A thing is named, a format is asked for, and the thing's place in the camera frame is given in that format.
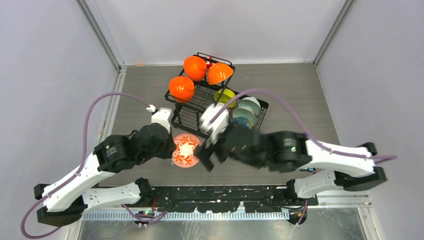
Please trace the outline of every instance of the red patterned plate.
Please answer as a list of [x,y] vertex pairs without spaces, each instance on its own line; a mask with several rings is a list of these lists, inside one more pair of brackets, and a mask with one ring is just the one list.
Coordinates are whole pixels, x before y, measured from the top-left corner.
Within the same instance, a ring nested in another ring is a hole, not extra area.
[[201,145],[200,140],[193,134],[183,133],[173,139],[176,150],[172,153],[172,161],[175,165],[182,168],[190,168],[199,162],[199,159],[193,156],[197,145]]

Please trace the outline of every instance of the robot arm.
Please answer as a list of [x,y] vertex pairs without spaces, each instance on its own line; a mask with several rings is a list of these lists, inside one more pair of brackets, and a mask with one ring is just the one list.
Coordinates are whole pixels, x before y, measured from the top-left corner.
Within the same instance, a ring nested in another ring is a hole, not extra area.
[[[153,157],[171,158],[176,146],[169,123],[171,110],[153,106],[151,124],[130,135],[110,135],[94,148],[77,177],[43,201],[37,211],[40,223],[62,227],[77,221],[82,215],[101,208],[150,202],[153,191],[146,179],[113,188],[92,188],[100,181],[122,170],[142,165]],[[41,199],[56,186],[75,174],[78,167],[59,181],[34,187],[36,199]]]
[[368,158],[377,154],[373,143],[345,147],[321,142],[334,151],[367,157],[361,159],[332,154],[302,133],[278,131],[261,134],[255,129],[229,123],[228,110],[210,123],[221,107],[219,104],[209,106],[200,119],[200,128],[209,132],[210,137],[196,148],[195,155],[209,171],[214,167],[210,161],[214,153],[221,163],[232,158],[258,169],[268,167],[270,171],[281,173],[304,168],[324,169],[306,178],[288,181],[288,202],[301,202],[317,193],[336,188],[365,191],[387,181],[383,169]]

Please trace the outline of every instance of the gray table surface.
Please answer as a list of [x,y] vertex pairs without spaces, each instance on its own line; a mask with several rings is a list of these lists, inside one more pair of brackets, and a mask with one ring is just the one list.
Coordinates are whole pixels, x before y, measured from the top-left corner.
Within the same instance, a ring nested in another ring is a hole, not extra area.
[[[250,88],[266,88],[285,98],[295,109],[302,121],[321,141],[338,144],[339,140],[330,115],[329,108],[311,63],[291,64],[241,64],[235,66],[235,73],[229,87],[235,91]],[[171,102],[165,100],[169,81],[176,77],[182,66],[143,66],[127,69],[122,92],[145,99],[157,108],[174,109]],[[274,99],[264,94],[254,97],[269,103],[261,131],[302,132],[290,115]],[[150,115],[145,107],[126,97],[119,100],[112,134],[129,134],[150,123]],[[184,131],[174,130],[174,136]],[[181,168],[170,159],[154,158],[141,166],[125,170],[102,181],[100,186],[125,185],[138,178],[147,178],[152,186],[184,185],[266,185],[285,184],[290,179],[304,178],[310,173],[269,172],[267,169],[255,169],[240,162],[227,160],[224,164],[215,164],[212,172],[207,172],[201,163],[191,168]]]

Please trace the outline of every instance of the bowl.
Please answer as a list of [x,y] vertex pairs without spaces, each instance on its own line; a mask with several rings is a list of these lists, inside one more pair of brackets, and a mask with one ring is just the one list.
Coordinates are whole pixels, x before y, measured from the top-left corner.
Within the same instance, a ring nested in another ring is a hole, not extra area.
[[219,84],[233,75],[234,70],[225,63],[218,62],[212,65],[207,72],[209,85]]
[[182,66],[185,74],[193,81],[201,81],[206,76],[206,61],[198,56],[189,56]]
[[256,115],[250,106],[237,107],[234,109],[234,111],[232,111],[232,118],[235,119],[238,117],[247,119],[252,127],[256,124]]
[[177,76],[169,82],[169,92],[177,102],[186,103],[195,94],[195,84],[185,76]]
[[256,116],[258,116],[259,113],[261,113],[261,104],[255,97],[247,96],[238,103],[239,108],[245,107],[245,106],[251,107]]
[[[220,89],[218,90],[214,95],[213,95],[213,99],[215,99],[215,101],[220,97],[220,94],[223,90]],[[236,94],[231,91],[230,89],[226,88],[221,96],[221,98],[219,99],[218,103],[223,103],[226,104],[228,103],[232,98],[234,98],[236,96]],[[229,108],[233,108],[236,105],[236,101],[234,101],[233,103],[231,103],[228,107]]]
[[237,125],[241,125],[242,127],[248,128],[248,129],[252,129],[252,126],[250,124],[250,122],[242,117],[242,116],[238,116],[236,118],[233,118],[229,121],[230,124],[237,124]]

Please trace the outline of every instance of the black metal rack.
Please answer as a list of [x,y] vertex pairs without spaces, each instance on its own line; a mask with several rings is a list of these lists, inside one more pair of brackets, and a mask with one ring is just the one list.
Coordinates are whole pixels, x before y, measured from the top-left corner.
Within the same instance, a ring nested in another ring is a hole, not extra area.
[[[201,52],[198,52],[197,54],[195,54],[194,56],[200,57],[202,59],[204,59],[205,61],[209,61],[211,63],[225,63],[227,65],[229,65],[234,72],[236,71],[236,68],[233,66],[233,64],[225,59],[219,58],[219,57],[215,57],[215,56],[211,56],[211,55],[207,55]],[[178,76],[185,76],[187,77],[187,75],[184,72],[184,69],[179,73]],[[230,89],[229,87],[227,87],[228,83],[230,82],[232,76],[230,76],[227,80],[216,84],[216,85],[209,85],[208,81],[207,81],[207,77],[205,76],[204,79],[202,79],[201,81],[195,81],[194,82],[194,96],[193,98],[185,103],[176,101],[176,99],[178,99],[178,97],[172,96],[170,91],[168,90],[165,94],[165,99],[171,103],[175,104],[175,110],[173,111],[173,116],[171,119],[171,123],[172,126],[174,128],[179,128],[182,129],[184,131],[187,131],[191,134],[197,135],[201,138],[208,138],[209,134],[202,132],[200,130],[200,117],[202,116],[202,114],[205,112],[206,108],[211,105],[211,104],[216,104],[219,99],[221,98],[221,96],[224,93],[225,89]],[[221,93],[219,94],[218,98],[215,100],[214,99],[214,94],[221,90]],[[236,104],[235,107],[233,108],[229,108],[228,110],[230,111],[230,116],[233,112],[233,110],[238,106],[239,101],[241,99],[237,99],[236,100]],[[259,115],[257,116],[257,123],[255,124],[255,126],[253,128],[255,129],[259,129],[262,125],[262,122],[264,120],[265,114],[267,113],[267,109],[268,109],[268,103],[265,101],[262,101],[260,99],[258,99],[260,106],[261,106],[261,110]]]

